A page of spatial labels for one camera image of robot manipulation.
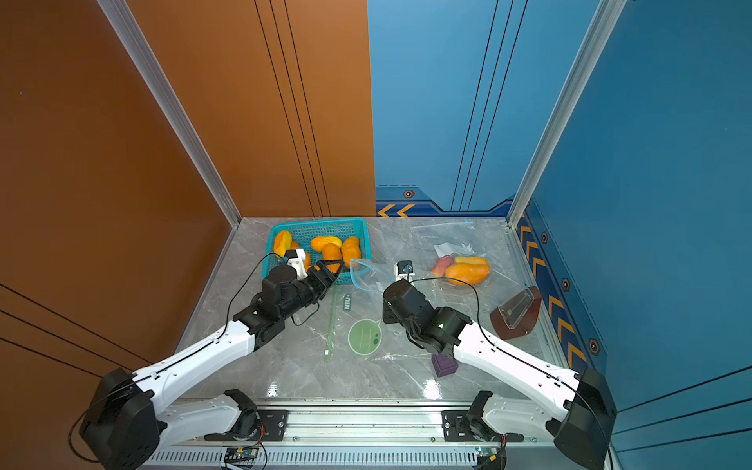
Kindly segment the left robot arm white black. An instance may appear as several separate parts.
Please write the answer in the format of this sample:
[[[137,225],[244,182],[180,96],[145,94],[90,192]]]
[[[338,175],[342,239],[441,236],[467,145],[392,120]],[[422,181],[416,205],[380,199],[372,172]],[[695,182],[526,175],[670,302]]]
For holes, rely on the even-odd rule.
[[[237,389],[191,405],[177,400],[268,344],[295,313],[319,303],[344,270],[340,260],[318,262],[305,275],[293,266],[276,266],[252,303],[219,331],[161,362],[104,376],[76,429],[95,462],[106,469],[136,469],[158,450],[194,438],[244,441],[260,435],[258,409]]]

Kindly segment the large orange mango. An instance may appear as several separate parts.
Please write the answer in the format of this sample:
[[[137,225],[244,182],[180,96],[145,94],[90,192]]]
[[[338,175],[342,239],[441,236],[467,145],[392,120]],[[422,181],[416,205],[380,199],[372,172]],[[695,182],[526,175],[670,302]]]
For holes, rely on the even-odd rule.
[[[486,280],[491,274],[491,266],[485,258],[457,257],[445,271],[445,277],[450,278],[454,285],[477,285]]]

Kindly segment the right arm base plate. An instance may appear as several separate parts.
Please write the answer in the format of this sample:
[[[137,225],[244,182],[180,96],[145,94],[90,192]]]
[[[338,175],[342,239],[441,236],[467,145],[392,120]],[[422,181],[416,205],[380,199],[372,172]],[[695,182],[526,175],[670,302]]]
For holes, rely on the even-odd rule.
[[[481,418],[471,417],[468,410],[444,410],[442,430],[448,443],[522,443],[525,436],[518,433],[499,434]]]

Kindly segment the red pink mango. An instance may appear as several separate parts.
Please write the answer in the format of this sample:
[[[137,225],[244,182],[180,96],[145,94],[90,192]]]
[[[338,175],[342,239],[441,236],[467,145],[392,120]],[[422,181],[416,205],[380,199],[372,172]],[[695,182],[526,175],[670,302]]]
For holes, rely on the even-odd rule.
[[[436,264],[431,270],[431,273],[435,277],[443,277],[446,274],[448,268],[454,264],[454,258],[452,256],[443,256],[438,258]]]

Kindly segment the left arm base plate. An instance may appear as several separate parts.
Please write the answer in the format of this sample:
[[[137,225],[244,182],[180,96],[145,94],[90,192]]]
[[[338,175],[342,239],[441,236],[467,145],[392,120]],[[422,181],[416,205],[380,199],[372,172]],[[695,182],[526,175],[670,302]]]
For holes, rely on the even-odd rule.
[[[261,409],[243,411],[238,421],[225,433],[206,435],[207,442],[282,442],[287,429],[289,411],[286,409]]]

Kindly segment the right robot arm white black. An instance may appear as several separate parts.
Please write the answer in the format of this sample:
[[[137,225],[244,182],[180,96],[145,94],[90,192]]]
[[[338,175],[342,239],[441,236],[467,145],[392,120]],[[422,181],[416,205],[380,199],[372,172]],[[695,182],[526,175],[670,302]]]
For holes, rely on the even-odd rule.
[[[558,367],[495,338],[479,320],[451,307],[432,307],[401,279],[383,294],[383,320],[405,329],[415,346],[476,367],[537,404],[540,428],[564,456],[587,469],[612,469],[617,410],[605,377],[593,368]]]

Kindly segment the yellow mango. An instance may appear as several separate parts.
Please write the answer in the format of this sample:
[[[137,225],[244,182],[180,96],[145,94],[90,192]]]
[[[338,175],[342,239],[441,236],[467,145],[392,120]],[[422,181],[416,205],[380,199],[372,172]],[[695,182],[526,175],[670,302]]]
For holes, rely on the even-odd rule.
[[[286,253],[292,249],[293,237],[288,230],[280,231],[273,240],[272,251],[276,256],[284,258]]]

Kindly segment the clear zip-top bag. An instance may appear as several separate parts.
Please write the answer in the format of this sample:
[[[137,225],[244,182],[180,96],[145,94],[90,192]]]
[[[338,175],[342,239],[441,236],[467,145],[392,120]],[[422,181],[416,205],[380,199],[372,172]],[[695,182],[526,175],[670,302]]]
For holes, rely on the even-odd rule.
[[[350,275],[356,289],[382,294],[397,280],[395,264],[383,264],[366,258],[351,260]]]
[[[420,276],[435,277],[431,270],[443,256],[480,257],[489,262],[492,270],[481,285],[492,281],[515,283],[504,235],[505,227],[497,221],[430,221],[411,229],[409,248],[414,250]]]

